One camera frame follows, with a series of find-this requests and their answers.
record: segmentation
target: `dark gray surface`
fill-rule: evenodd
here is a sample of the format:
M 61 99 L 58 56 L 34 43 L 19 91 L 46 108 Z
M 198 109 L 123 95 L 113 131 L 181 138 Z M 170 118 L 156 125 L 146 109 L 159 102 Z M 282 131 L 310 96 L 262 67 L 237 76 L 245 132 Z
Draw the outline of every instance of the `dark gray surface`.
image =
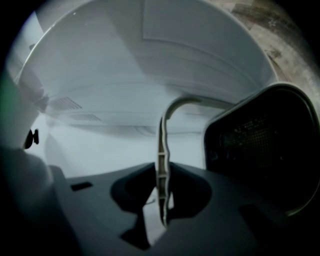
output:
M 139 249 L 123 242 L 121 238 L 116 238 L 122 231 L 131 229 L 136 219 L 130 213 L 123 212 L 110 195 L 110 188 L 116 180 L 144 167 L 143 165 L 117 172 L 68 179 L 70 185 L 82 182 L 90 182 L 93 185 L 76 192 L 70 189 L 68 193 L 92 214 L 90 219 L 93 218 L 94 222 L 99 223 L 99 230 L 105 233 L 104 236 L 108 234 L 109 237 L 113 233 L 112 240 L 105 240 L 105 244 L 112 243 L 113 247 L 118 247 L 117 253 L 120 253 L 120 250 L 124 250 L 121 253 L 132 250 L 132 253 L 140 252 L 147 255 L 254 254 L 258 246 L 257 241 L 238 208 L 254 204 L 273 222 L 281 223 L 284 216 L 280 211 L 236 181 L 214 172 L 180 164 L 177 166 L 204 178 L 212 189 L 211 200 L 197 216 L 173 219 L 165 234 L 146 251 L 136 251 Z M 75 212 L 70 213 L 70 206 L 67 207 L 69 209 L 65 213 L 70 215 L 71 220 Z M 117 245 L 113 242 L 114 239 L 118 240 Z
M 76 192 L 71 190 L 71 187 L 67 183 L 60 168 L 51 166 L 51 170 L 57 197 L 59 198 L 65 217 L 76 233 L 76 238 L 80 244 L 83 255 L 140 255 L 143 253 L 142 250 L 139 250 L 118 238 L 116 233 L 106 227 L 108 225 L 112 225 L 113 222 L 112 219 L 108 221 L 109 217 L 106 212 L 103 210 L 93 212 L 93 209 L 90 205 L 86 204 L 85 200 L 77 198 Z M 124 170 L 122 174 L 126 175 L 136 170 L 137 169 L 133 167 Z M 121 173 L 118 172 L 112 172 L 110 174 L 111 177 L 106 177 L 110 181 L 121 177 Z M 106 185 L 106 190 L 100 190 L 99 192 L 103 194 L 105 191 L 108 191 L 107 187 L 108 186 Z M 107 206 L 111 205 L 109 207 L 110 209 L 114 207 L 114 203 L 111 198 L 98 203 L 99 205 L 101 205 L 101 203 L 104 203 Z

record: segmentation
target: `vent slot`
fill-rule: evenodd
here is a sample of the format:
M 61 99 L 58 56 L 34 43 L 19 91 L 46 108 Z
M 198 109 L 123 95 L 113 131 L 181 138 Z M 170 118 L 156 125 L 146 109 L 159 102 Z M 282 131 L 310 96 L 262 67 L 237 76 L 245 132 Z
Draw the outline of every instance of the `vent slot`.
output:
M 49 102 L 49 106 L 55 111 L 66 111 L 66 110 L 79 110 L 82 106 L 75 103 L 69 97 L 57 98 Z
M 83 189 L 86 189 L 86 188 L 90 188 L 92 186 L 93 185 L 90 182 L 83 182 L 83 183 L 71 185 L 71 189 L 73 191 L 78 191 L 78 190 L 83 190 Z
M 76 121 L 101 121 L 94 114 L 69 114 L 68 117 Z

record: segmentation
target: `curved metal bar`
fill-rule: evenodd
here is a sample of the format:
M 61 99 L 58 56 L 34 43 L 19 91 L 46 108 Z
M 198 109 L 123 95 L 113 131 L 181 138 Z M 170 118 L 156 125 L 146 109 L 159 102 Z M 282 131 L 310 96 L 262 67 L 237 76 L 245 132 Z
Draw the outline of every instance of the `curved metal bar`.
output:
M 155 171 L 160 220 L 165 227 L 167 227 L 169 223 L 168 204 L 170 197 L 170 151 L 167 142 L 167 120 L 170 119 L 175 110 L 185 104 L 196 104 L 225 110 L 234 106 L 229 102 L 218 99 L 201 96 L 185 96 L 174 100 L 163 113 L 157 133 L 158 149 L 157 159 L 155 162 Z

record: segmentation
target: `vent grille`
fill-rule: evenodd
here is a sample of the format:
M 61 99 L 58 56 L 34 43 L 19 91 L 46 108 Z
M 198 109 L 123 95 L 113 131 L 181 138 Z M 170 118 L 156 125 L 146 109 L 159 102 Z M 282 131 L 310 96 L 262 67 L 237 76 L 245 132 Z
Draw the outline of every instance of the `vent grille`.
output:
M 68 117 L 76 121 L 101 121 L 94 114 L 69 114 Z
M 82 106 L 75 103 L 69 97 L 57 98 L 49 102 L 49 106 L 55 111 L 66 111 L 66 110 L 78 110 L 82 109 Z

